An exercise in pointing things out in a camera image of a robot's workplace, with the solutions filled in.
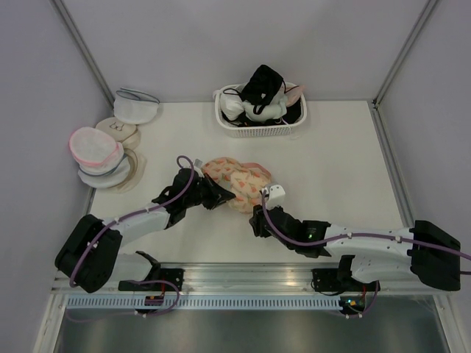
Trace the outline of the beige round laundry bag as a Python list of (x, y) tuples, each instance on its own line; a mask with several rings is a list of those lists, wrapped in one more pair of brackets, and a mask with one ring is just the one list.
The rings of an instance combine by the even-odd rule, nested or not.
[(141, 131), (138, 129), (138, 126), (123, 123), (116, 117), (110, 117), (100, 121), (96, 125), (96, 128), (121, 143), (125, 149), (134, 150), (141, 142)]

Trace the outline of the white garment in basket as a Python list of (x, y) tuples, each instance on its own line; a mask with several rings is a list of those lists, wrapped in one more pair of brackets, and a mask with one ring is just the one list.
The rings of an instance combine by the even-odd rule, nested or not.
[(245, 113), (249, 120), (260, 123), (284, 116), (287, 113), (287, 101), (287, 95), (279, 91), (267, 106), (255, 106), (242, 101), (234, 88), (223, 90), (219, 98), (221, 111), (230, 121), (235, 121), (240, 114)]

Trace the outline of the right aluminium side rail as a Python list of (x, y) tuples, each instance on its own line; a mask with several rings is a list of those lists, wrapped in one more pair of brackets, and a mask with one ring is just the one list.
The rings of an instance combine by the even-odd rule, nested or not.
[(369, 101), (368, 106), (401, 220), (405, 227), (412, 228), (415, 223), (415, 215), (399, 163), (394, 153), (391, 139), (389, 138), (386, 123), (380, 114), (379, 107), (376, 105), (375, 100)]

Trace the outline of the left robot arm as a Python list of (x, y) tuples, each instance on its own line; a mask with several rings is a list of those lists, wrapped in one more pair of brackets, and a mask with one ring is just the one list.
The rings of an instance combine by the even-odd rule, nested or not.
[(207, 174), (182, 168), (172, 184), (140, 210), (109, 220), (91, 214), (81, 217), (54, 265), (70, 279), (70, 286), (87, 293), (98, 291), (110, 279), (119, 281), (119, 290), (152, 291), (165, 279), (161, 264), (144, 251), (122, 254), (120, 248), (173, 227), (191, 207), (213, 210), (235, 197)]

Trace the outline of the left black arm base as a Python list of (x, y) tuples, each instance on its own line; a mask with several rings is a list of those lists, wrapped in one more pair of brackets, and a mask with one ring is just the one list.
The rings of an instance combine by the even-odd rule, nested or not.
[(182, 289), (184, 273), (182, 268), (153, 268), (141, 281), (131, 279), (120, 281), (118, 290), (177, 292)]

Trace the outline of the right aluminium frame post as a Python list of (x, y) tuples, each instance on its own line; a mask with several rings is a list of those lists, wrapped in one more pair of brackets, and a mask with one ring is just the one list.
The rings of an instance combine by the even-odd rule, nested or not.
[(385, 99), (386, 94), (388, 93), (389, 88), (392, 86), (395, 77), (398, 75), (400, 69), (405, 64), (411, 50), (428, 25), (428, 22), (433, 16), (436, 8), (440, 4), (440, 0), (427, 0), (425, 2), (425, 5), (417, 16), (416, 21), (414, 22), (390, 69), (388, 70), (385, 79), (372, 99), (372, 107), (375, 110), (379, 108), (380, 103)]

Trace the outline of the white plastic laundry basket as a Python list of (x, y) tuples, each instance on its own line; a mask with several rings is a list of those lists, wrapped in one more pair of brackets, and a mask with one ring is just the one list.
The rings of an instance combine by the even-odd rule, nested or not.
[(291, 135), (299, 132), (308, 116), (308, 108), (305, 96), (300, 94), (299, 99), (292, 106), (287, 108), (287, 113), (281, 118), (274, 120), (273, 124), (243, 125), (236, 121), (228, 121), (221, 109), (222, 94), (225, 90), (235, 90), (243, 88), (244, 84), (228, 85), (213, 92), (216, 122), (222, 128), (224, 134), (232, 138), (257, 138)]

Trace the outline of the aluminium frame post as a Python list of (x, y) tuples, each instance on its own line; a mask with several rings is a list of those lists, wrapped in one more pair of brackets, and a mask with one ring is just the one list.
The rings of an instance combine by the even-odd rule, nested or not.
[(74, 20), (71, 12), (67, 8), (66, 3), (63, 0), (50, 0), (49, 3), (53, 7), (58, 18), (65, 27), (67, 33), (71, 37), (74, 45), (77, 47), (77, 50), (80, 56), (82, 57), (82, 60), (84, 61), (85, 65), (88, 68), (88, 71), (93, 77), (93, 80), (95, 81), (99, 90), (104, 96), (108, 107), (112, 108), (114, 102), (113, 92), (110, 89), (98, 64), (96, 63), (95, 58), (93, 57), (91, 50), (85, 42), (85, 39), (82, 36), (82, 33), (80, 32), (79, 27), (77, 26), (77, 23)]
[(388, 93), (389, 88), (392, 86), (395, 77), (398, 75), (400, 69), (405, 64), (411, 50), (428, 25), (428, 22), (433, 16), (436, 8), (440, 4), (440, 0), (427, 0), (425, 2), (425, 5), (417, 16), (416, 21), (414, 22), (390, 69), (388, 70), (385, 79), (372, 99), (372, 107), (375, 110), (379, 108), (380, 103), (385, 99), (386, 94)]

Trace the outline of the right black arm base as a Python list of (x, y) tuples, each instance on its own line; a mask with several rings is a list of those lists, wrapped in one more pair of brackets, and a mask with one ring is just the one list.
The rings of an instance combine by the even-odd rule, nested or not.
[(311, 270), (311, 287), (317, 293), (374, 292), (375, 282), (362, 283), (352, 277), (351, 271), (337, 268), (314, 268)]

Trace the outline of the pink trimmed mesh bag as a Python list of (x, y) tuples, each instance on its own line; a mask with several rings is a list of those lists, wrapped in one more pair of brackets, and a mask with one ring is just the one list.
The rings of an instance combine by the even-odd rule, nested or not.
[(89, 126), (76, 130), (68, 142), (73, 158), (81, 165), (106, 163), (119, 149), (118, 142), (107, 133)]

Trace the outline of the beige flat laundry bag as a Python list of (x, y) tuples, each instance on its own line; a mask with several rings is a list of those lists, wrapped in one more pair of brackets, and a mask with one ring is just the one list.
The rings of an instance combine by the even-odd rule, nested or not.
[(142, 179), (147, 164), (147, 159), (139, 151), (125, 149), (124, 153), (130, 163), (130, 172), (119, 184), (109, 188), (114, 193), (126, 193), (132, 190)]

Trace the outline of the black bra in basket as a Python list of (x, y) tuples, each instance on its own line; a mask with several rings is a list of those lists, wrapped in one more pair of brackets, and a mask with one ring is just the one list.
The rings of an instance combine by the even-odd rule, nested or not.
[(248, 101), (254, 106), (254, 114), (260, 115), (271, 104), (283, 83), (284, 79), (278, 72), (267, 65), (260, 65), (239, 96), (242, 101)]

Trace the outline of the left aluminium frame post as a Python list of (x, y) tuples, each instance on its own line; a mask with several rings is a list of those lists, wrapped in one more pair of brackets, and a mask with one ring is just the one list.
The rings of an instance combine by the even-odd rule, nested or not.
[(79, 27), (77, 26), (77, 23), (74, 20), (71, 12), (67, 8), (66, 3), (63, 0), (50, 0), (49, 3), (53, 7), (58, 18), (65, 27), (67, 33), (71, 37), (74, 45), (77, 47), (77, 50), (80, 56), (82, 57), (82, 60), (84, 61), (85, 65), (88, 68), (88, 71), (93, 77), (93, 80), (95, 81), (99, 90), (104, 96), (108, 107), (112, 108), (114, 102), (113, 92), (110, 89), (98, 64), (96, 63), (95, 58), (93, 57), (91, 50), (85, 42), (85, 39), (82, 36), (82, 33), (80, 32)]

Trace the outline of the grey trimmed mesh bag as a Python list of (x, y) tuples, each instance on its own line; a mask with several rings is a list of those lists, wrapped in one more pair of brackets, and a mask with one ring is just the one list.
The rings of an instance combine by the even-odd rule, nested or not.
[(78, 176), (86, 185), (92, 188), (111, 188), (123, 182), (128, 177), (130, 169), (128, 155), (124, 154), (119, 163), (105, 173), (91, 174), (79, 168)]

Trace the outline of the floral peach laundry bag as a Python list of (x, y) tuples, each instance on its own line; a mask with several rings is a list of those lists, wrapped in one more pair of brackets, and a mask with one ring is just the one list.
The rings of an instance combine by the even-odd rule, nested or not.
[(240, 213), (251, 214), (261, 205), (261, 191), (272, 182), (271, 173), (257, 163), (240, 163), (229, 157), (219, 157), (202, 165), (202, 172), (235, 195), (227, 204)]

